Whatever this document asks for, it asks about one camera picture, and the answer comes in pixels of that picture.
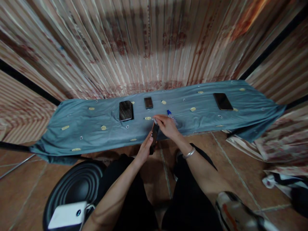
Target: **black pole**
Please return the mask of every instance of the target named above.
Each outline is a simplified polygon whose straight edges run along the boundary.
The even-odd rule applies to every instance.
[[[29,152],[33,154],[37,154],[34,152],[31,152],[28,146],[24,145],[18,145],[18,144],[11,144],[11,143],[6,143],[0,141],[0,149],[5,149],[5,150],[11,150],[11,151],[18,151],[18,152]],[[92,160],[92,158],[88,157],[82,157],[81,155],[72,155],[72,156],[53,156],[53,155],[47,155],[47,154],[41,154],[38,153],[39,155],[43,156],[48,156],[48,157],[58,157],[58,158],[63,158],[63,159],[82,159],[82,160]]]
[[[36,85],[34,82],[29,80],[26,76],[12,68],[9,64],[0,59],[0,70],[22,83],[26,87],[30,88],[32,91],[36,92],[40,96],[47,99],[49,102],[53,103],[56,106],[59,106],[61,101],[57,100],[55,97],[50,95],[47,91],[42,89],[40,86]]]
[[[284,30],[272,41],[263,53],[253,62],[253,64],[242,74],[240,80],[247,79],[251,73],[295,30],[295,28],[308,16],[308,4],[292,19]]]
[[[303,97],[301,97],[301,98],[299,98],[297,100],[294,100],[293,102],[287,104],[286,110],[289,110],[289,109],[291,109],[293,107],[296,107],[297,105],[299,105],[301,103],[304,103],[306,101],[308,101],[308,95],[305,95],[305,96],[303,96]]]

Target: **silver bracelet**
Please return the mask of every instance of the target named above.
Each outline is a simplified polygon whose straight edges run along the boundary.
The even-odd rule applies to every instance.
[[[188,157],[190,157],[195,152],[195,150],[196,149],[194,147],[192,147],[192,150],[190,151],[190,153],[188,153],[186,156],[183,155],[183,158],[187,159]]]

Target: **speaker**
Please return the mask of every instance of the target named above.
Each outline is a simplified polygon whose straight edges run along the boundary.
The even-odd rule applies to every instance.
[[[57,206],[80,201],[93,203],[97,197],[99,180],[106,166],[95,160],[87,160],[72,167],[59,180],[52,190],[43,214],[43,229],[48,230],[48,224]],[[93,209],[88,210],[86,219]],[[79,231],[80,225],[62,227],[53,230]]]

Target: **left hand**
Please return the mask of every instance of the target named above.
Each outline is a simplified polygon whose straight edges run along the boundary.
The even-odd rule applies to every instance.
[[[151,137],[151,133],[152,133],[152,130],[150,131],[148,136],[145,138],[135,158],[135,160],[137,160],[141,165],[143,165],[147,161],[149,154],[150,154],[150,146],[153,142],[153,137]]]

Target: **hand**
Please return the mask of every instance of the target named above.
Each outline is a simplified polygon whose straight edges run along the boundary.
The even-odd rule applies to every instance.
[[[148,136],[145,138],[135,158],[135,160],[138,161],[138,163],[141,166],[147,161],[149,154],[150,154],[150,146],[153,142],[153,137],[151,137],[151,134],[152,134],[152,130],[150,131]]]
[[[159,125],[159,128],[163,132],[163,134],[174,140],[176,139],[181,133],[176,128],[176,125],[173,121],[173,119],[169,118],[166,115],[155,115],[153,118],[156,119],[157,124]]]

